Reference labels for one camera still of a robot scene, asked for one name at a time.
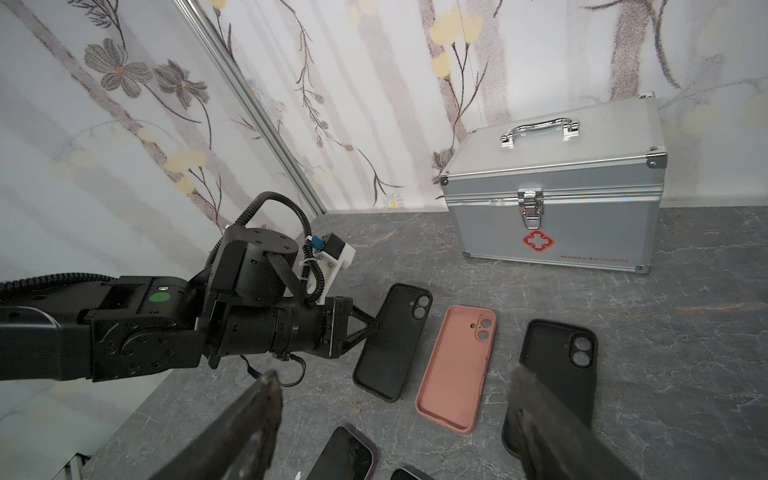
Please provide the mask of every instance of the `table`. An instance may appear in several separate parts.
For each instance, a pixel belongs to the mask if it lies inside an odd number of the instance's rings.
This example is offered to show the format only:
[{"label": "table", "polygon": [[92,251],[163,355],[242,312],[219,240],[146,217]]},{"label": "table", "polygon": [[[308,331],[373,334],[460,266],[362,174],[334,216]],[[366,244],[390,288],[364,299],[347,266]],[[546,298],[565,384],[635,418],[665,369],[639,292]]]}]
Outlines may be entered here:
[{"label": "table", "polygon": [[[433,478],[524,478],[502,446],[507,383],[528,321],[584,325],[599,339],[595,435],[643,478],[765,478],[768,471],[768,207],[662,209],[649,275],[465,259],[447,213],[333,214],[313,222],[357,249],[331,294],[375,314],[395,282],[435,302],[400,401],[354,386],[362,346],[338,360],[304,355],[283,390],[267,478],[305,478],[335,427],[379,448],[375,480],[405,464]],[[498,330],[475,431],[419,416],[416,393],[454,304],[493,309]],[[251,356],[283,381],[295,362]],[[147,478],[253,380],[239,358],[176,370],[85,467],[87,478]]]}]

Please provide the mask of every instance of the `black smartphone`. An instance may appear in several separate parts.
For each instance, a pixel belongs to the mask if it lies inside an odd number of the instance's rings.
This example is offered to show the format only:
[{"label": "black smartphone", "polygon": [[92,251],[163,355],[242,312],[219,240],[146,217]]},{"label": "black smartphone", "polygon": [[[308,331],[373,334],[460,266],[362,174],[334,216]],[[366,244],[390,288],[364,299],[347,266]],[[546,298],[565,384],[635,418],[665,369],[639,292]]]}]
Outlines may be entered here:
[{"label": "black smartphone", "polygon": [[[592,424],[594,389],[598,379],[598,338],[588,328],[551,320],[531,320],[525,330],[520,363],[533,372],[587,428]],[[507,408],[502,443],[514,457]]]},{"label": "black smartphone", "polygon": [[389,480],[420,480],[419,477],[416,475],[413,475],[408,470],[405,470],[404,468],[398,468],[392,473],[392,476],[389,477]]},{"label": "black smartphone", "polygon": [[376,467],[376,454],[366,443],[356,433],[339,427],[306,480],[370,480]]},{"label": "black smartphone", "polygon": [[431,306],[428,290],[392,285],[376,315],[379,329],[366,340],[357,360],[355,385],[387,402],[400,398]]}]

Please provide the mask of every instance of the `purple smartphone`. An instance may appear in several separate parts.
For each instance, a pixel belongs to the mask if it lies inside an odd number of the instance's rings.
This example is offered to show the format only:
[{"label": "purple smartphone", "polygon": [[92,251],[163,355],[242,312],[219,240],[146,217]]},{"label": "purple smartphone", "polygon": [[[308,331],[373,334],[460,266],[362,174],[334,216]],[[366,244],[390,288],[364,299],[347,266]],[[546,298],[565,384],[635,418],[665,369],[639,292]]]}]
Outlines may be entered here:
[{"label": "purple smartphone", "polygon": [[373,445],[353,429],[341,426],[331,435],[306,480],[370,480],[375,467]]}]

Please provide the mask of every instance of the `green circular sticker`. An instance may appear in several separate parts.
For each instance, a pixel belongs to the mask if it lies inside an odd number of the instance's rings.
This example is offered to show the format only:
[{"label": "green circular sticker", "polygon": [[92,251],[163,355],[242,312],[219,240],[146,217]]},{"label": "green circular sticker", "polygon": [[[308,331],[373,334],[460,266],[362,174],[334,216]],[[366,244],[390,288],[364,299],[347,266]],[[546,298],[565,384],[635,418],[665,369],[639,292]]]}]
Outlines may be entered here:
[{"label": "green circular sticker", "polygon": [[150,302],[167,302],[168,300],[170,300],[170,293],[168,292],[153,293],[152,296],[149,297]]}]

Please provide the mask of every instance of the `phone screen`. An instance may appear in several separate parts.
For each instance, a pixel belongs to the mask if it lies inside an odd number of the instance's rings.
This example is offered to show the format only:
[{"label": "phone screen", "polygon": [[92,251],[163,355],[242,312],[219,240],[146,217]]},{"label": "phone screen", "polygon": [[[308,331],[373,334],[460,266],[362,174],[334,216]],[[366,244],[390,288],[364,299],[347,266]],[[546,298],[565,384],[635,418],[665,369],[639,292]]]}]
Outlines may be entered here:
[{"label": "phone screen", "polygon": [[306,480],[365,480],[373,455],[349,430],[339,427]]},{"label": "phone screen", "polygon": [[403,470],[402,468],[398,468],[397,470],[392,473],[392,476],[389,477],[389,480],[419,480],[413,474],[410,472],[407,472],[406,470]]}]

